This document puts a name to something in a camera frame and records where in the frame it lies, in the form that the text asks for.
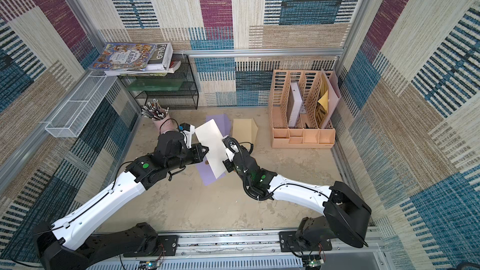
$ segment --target stack of books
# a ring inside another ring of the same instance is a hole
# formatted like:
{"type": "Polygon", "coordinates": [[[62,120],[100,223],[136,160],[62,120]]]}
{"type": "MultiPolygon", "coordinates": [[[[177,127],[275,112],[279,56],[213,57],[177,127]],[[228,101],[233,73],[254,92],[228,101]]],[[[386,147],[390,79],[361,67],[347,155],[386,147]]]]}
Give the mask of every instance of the stack of books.
{"type": "Polygon", "coordinates": [[[89,69],[107,76],[165,76],[174,73],[180,61],[172,61],[171,43],[107,43],[89,69]]]}

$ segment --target purple paper sheet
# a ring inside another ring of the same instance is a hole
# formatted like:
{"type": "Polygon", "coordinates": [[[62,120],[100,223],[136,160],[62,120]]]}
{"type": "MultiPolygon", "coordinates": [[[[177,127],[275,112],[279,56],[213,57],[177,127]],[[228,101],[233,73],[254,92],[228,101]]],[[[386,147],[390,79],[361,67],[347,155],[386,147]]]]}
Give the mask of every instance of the purple paper sheet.
{"type": "MultiPolygon", "coordinates": [[[[222,136],[230,134],[232,123],[226,114],[209,115],[206,117],[206,122],[212,119],[215,121],[216,126],[218,126],[218,129],[220,130],[222,136]]],[[[210,165],[205,164],[206,161],[207,158],[205,157],[203,158],[203,161],[201,163],[195,164],[204,186],[208,186],[209,184],[215,182],[217,179],[225,177],[225,173],[222,173],[222,175],[220,175],[218,178],[215,178],[215,175],[213,174],[210,165]]]]}

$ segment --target red wire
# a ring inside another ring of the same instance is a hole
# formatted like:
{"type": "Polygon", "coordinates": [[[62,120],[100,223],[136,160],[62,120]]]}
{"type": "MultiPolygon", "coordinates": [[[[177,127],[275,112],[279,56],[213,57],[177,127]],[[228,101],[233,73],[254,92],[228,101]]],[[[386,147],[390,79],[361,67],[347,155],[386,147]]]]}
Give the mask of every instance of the red wire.
{"type": "Polygon", "coordinates": [[[162,256],[163,256],[163,258],[165,258],[165,248],[163,247],[162,243],[160,243],[160,246],[162,247],[162,253],[160,253],[160,255],[158,256],[158,258],[155,261],[158,261],[162,256]]]}
{"type": "Polygon", "coordinates": [[[318,250],[318,255],[320,255],[320,258],[322,258],[322,253],[321,253],[321,252],[323,251],[323,261],[326,262],[326,261],[327,261],[327,255],[325,254],[325,250],[324,250],[324,248],[322,247],[322,244],[321,244],[321,243],[318,243],[318,247],[320,248],[320,249],[318,250]]]}

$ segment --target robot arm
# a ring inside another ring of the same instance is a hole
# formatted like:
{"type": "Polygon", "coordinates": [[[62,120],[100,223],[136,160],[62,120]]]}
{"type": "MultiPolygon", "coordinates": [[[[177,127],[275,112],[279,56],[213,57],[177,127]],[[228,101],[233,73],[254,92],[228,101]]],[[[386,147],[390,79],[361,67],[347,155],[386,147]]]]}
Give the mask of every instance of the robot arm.
{"type": "MultiPolygon", "coordinates": [[[[52,225],[40,223],[33,230],[37,255],[46,270],[83,270],[127,252],[159,255],[157,232],[147,223],[126,231],[100,236],[92,233],[125,203],[142,194],[159,180],[200,163],[208,147],[191,145],[193,125],[179,125],[179,131],[159,135],[153,153],[135,159],[125,172],[84,205],[52,225]]],[[[245,193],[254,200],[285,200],[317,211],[324,216],[304,218],[297,230],[297,242],[304,249],[317,247],[322,240],[339,238],[361,248],[370,219],[370,208],[344,183],[319,186],[285,178],[261,169],[250,152],[233,138],[223,140],[228,159],[223,164],[242,179],[245,193]]]]}
{"type": "Polygon", "coordinates": [[[92,233],[123,205],[151,188],[159,180],[200,163],[208,148],[192,144],[193,125],[183,123],[180,131],[159,135],[153,153],[135,159],[113,183],[81,207],[33,229],[37,255],[47,270],[86,269],[99,261],[125,252],[155,253],[159,246],[156,231],[147,223],[103,236],[92,233]]]}
{"type": "Polygon", "coordinates": [[[235,171],[242,179],[245,193],[254,200],[290,201],[323,216],[304,218],[297,229],[297,242],[304,250],[318,248],[322,240],[339,238],[350,246],[361,248],[365,242],[372,210],[345,183],[333,186],[313,185],[283,177],[276,172],[261,169],[250,153],[237,140],[226,136],[223,140],[228,172],[235,171]]]}

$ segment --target wooden desk organizer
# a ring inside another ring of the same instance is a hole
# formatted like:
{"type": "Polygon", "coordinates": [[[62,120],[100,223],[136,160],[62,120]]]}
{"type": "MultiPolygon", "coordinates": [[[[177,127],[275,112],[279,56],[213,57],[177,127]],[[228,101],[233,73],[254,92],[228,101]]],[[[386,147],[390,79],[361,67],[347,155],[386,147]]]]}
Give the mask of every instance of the wooden desk organizer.
{"type": "Polygon", "coordinates": [[[272,130],[272,148],[332,148],[335,129],[328,121],[325,129],[318,127],[315,107],[320,94],[322,80],[328,80],[333,71],[274,70],[268,113],[272,130]],[[287,102],[290,83],[297,81],[302,94],[305,111],[298,118],[295,128],[287,126],[287,102]]]}

